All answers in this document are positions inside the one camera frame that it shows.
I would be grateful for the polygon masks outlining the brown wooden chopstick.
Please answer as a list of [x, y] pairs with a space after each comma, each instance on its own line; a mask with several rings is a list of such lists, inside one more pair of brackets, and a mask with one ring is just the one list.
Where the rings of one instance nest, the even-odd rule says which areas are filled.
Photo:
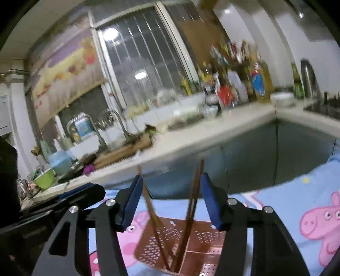
[[164, 232], [166, 227], [163, 221], [156, 214], [140, 166], [137, 167], [137, 171], [142, 177], [142, 195], [149, 214], [149, 220], [136, 247], [135, 258], [155, 269], [171, 272], [173, 261], [176, 259], [173, 253], [173, 244]]
[[195, 170], [195, 176], [193, 180], [193, 186], [191, 189], [191, 194], [189, 198], [187, 214], [186, 214], [186, 227], [191, 223], [194, 217], [195, 208], [198, 200], [199, 194], [199, 168], [197, 167]]
[[[199, 167], [198, 167], [199, 168], [199, 191], [200, 191], [201, 174], [203, 173], [204, 165], [205, 165], [205, 160], [201, 159], [199, 163]], [[181, 243], [179, 244], [179, 250], [176, 255], [176, 259], [173, 261], [173, 264], [172, 264], [173, 272], [175, 273], [178, 273], [180, 271], [181, 263], [184, 258], [184, 253], [186, 251], [188, 239], [190, 237], [191, 229], [193, 226], [193, 221], [194, 221], [194, 218], [191, 221], [191, 223], [188, 225], [188, 227], [185, 227], [184, 229]]]

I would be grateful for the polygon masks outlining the barred kitchen window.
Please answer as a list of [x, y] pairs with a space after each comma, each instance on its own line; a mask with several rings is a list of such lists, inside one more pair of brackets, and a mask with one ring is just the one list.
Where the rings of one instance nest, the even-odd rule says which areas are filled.
[[192, 22], [191, 1], [87, 1], [109, 85], [122, 110], [151, 103], [165, 89], [198, 82], [177, 19]]

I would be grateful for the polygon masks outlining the purple cloth rag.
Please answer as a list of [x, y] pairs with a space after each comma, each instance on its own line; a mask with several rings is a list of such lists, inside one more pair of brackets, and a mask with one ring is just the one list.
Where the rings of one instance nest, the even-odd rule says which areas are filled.
[[88, 164], [88, 165], [84, 166], [84, 169], [83, 169], [83, 171], [82, 171], [82, 174], [83, 174], [83, 175], [89, 175], [89, 174], [91, 174], [92, 172], [94, 172], [95, 170], [96, 170], [95, 165], [93, 165], [93, 164]]

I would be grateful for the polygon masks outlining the Peppa Pig blue tablecloth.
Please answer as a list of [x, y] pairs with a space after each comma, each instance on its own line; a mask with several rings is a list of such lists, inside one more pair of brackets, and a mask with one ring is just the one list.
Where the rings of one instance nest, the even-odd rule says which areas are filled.
[[[339, 274], [339, 156], [297, 178], [262, 190], [227, 195], [247, 208], [270, 206], [297, 245], [308, 275]], [[186, 220], [189, 200], [152, 201], [157, 216]], [[135, 249], [149, 220], [145, 202], [140, 201], [131, 225], [118, 234], [127, 275], [170, 275], [135, 259]], [[203, 196], [194, 214], [196, 221], [211, 222]], [[243, 275], [251, 275], [253, 230], [247, 232], [247, 255]]]

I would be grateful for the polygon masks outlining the pink perforated utensil basket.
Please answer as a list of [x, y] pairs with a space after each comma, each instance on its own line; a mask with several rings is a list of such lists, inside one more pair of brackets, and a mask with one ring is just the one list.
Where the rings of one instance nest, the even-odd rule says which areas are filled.
[[135, 259], [170, 275], [215, 275], [225, 240], [208, 221], [194, 220], [186, 230], [184, 220], [160, 217], [147, 222], [135, 249]]

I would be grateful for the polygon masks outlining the light blue plastic container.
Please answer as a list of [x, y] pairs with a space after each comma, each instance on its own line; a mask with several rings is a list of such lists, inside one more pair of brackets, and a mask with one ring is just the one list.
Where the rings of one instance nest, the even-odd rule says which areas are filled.
[[71, 157], [63, 150], [51, 154], [48, 157], [48, 162], [58, 175], [67, 173], [72, 166]]

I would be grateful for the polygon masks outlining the wooden cutting board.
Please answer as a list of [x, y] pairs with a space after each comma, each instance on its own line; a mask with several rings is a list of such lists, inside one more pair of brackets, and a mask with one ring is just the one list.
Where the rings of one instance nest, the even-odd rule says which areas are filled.
[[133, 156], [137, 151], [143, 151], [153, 145], [149, 133], [144, 133], [134, 144], [127, 144], [119, 149], [100, 155], [93, 165], [96, 170]]

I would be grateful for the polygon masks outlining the blue white detergent tub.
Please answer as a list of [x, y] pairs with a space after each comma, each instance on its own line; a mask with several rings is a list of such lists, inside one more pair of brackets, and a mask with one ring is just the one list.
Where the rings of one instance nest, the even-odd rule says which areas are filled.
[[87, 139], [94, 132], [91, 121], [88, 117], [77, 119], [74, 125], [81, 140]]

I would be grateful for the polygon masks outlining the white ceramic bowl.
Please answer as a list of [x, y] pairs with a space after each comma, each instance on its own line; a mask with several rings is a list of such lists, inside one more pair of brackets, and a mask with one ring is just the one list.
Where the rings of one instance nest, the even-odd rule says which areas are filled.
[[291, 107], [295, 104], [295, 96], [292, 92], [272, 93], [270, 100], [275, 107]]

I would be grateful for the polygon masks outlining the black gas stove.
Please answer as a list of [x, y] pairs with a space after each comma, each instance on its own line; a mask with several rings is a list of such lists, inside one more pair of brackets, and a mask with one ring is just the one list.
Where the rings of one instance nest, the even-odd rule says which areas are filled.
[[340, 119], [340, 96], [339, 93], [330, 95], [324, 92], [323, 98], [304, 108], [304, 111], [320, 114], [335, 120]]

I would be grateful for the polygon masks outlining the fruit print roller blind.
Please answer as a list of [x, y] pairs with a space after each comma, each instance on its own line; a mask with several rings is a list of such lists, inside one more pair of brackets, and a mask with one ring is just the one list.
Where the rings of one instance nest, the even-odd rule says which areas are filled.
[[87, 15], [28, 55], [35, 115], [42, 128], [67, 105], [105, 82]]

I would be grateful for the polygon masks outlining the green glass sauce bottle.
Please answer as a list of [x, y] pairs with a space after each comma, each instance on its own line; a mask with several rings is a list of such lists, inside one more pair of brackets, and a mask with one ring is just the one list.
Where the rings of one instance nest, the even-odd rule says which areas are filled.
[[293, 80], [294, 80], [296, 98], [304, 99], [305, 94], [304, 94], [304, 90], [303, 90], [303, 85], [301, 83], [299, 72], [297, 70], [295, 63], [292, 63], [292, 71], [293, 71]]

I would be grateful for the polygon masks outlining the red snack packet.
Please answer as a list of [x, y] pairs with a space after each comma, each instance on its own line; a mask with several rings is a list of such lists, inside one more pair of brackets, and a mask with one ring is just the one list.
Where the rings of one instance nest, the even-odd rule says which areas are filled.
[[224, 107], [234, 107], [237, 103], [234, 94], [231, 92], [227, 85], [222, 85], [217, 91], [217, 96], [219, 97], [222, 105]]

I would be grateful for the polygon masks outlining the large cooking oil bottle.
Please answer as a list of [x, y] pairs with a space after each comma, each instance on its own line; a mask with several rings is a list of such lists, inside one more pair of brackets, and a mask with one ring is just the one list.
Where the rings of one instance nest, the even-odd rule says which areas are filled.
[[261, 58], [256, 45], [250, 44], [248, 49], [252, 86], [256, 94], [256, 98], [260, 103], [269, 103], [270, 94], [274, 92], [269, 68], [266, 62]]

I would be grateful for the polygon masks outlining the wooden spice shelf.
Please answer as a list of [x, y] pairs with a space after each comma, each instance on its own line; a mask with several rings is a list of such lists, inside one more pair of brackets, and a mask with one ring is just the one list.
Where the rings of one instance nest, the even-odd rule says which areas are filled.
[[248, 67], [250, 65], [249, 47], [243, 41], [241, 47], [231, 41], [222, 41], [210, 47], [212, 61], [225, 68]]

